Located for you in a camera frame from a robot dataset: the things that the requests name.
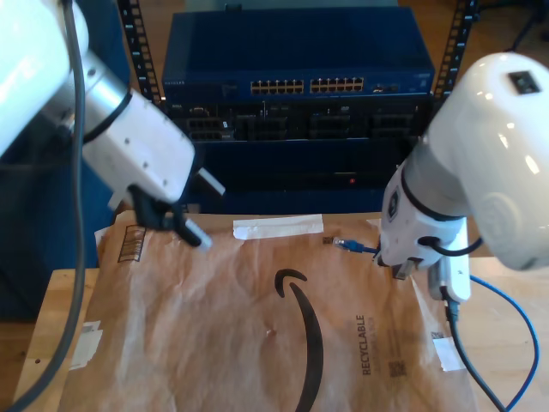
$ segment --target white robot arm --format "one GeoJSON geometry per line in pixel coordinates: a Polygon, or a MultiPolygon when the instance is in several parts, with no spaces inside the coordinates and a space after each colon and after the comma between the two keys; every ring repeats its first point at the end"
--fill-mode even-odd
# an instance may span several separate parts
{"type": "MultiPolygon", "coordinates": [[[[195,150],[190,140],[87,49],[86,22],[77,5],[73,10],[86,89],[85,161],[116,200],[133,203],[140,224],[173,229],[191,245],[208,248],[210,238],[185,220],[175,204],[190,178],[201,179],[220,195],[223,186],[205,170],[191,175],[195,150]],[[165,217],[167,211],[173,219],[165,217]]],[[[75,87],[56,0],[0,2],[0,39],[1,155],[38,111],[71,129],[75,87]]]]}
{"type": "Polygon", "coordinates": [[[428,245],[465,247],[465,216],[472,215],[504,265],[548,265],[548,108],[543,65],[514,53],[475,63],[389,182],[378,262],[431,267],[450,297],[464,301],[467,257],[439,261],[428,245]]]}

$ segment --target amazon smile logo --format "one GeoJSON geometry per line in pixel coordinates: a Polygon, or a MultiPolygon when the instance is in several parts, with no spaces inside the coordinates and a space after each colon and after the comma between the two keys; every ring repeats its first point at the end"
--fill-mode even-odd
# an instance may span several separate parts
{"type": "MultiPolygon", "coordinates": [[[[307,278],[302,273],[293,269],[282,269],[276,272],[274,276],[274,288],[281,298],[284,298],[284,285],[283,281],[285,277],[295,277],[304,282],[307,282],[307,278]]],[[[303,316],[303,322],[305,324],[305,335],[307,340],[307,369],[305,371],[305,381],[303,382],[303,389],[301,396],[299,397],[298,406],[296,412],[308,412],[312,408],[312,404],[315,402],[318,394],[318,388],[320,388],[320,382],[323,377],[324,366],[324,347],[323,336],[320,331],[320,324],[318,324],[317,315],[312,308],[311,303],[307,299],[307,296],[295,283],[290,283],[290,288],[298,301],[299,309],[301,309],[301,315],[303,316]]]]}

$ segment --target white label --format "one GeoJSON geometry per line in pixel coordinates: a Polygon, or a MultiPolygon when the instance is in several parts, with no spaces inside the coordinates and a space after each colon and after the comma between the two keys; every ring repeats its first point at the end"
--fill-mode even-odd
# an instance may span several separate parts
{"type": "Polygon", "coordinates": [[[234,221],[232,232],[236,239],[266,239],[324,232],[322,215],[279,217],[234,221]]]}
{"type": "Polygon", "coordinates": [[[100,321],[85,322],[82,325],[82,332],[78,338],[75,352],[72,355],[70,370],[85,367],[87,363],[94,357],[95,351],[100,344],[103,330],[98,330],[100,321]]]}
{"type": "Polygon", "coordinates": [[[445,372],[459,371],[465,369],[460,355],[455,349],[454,339],[452,337],[443,337],[442,339],[433,339],[437,350],[438,359],[440,359],[440,366],[445,372]]]}

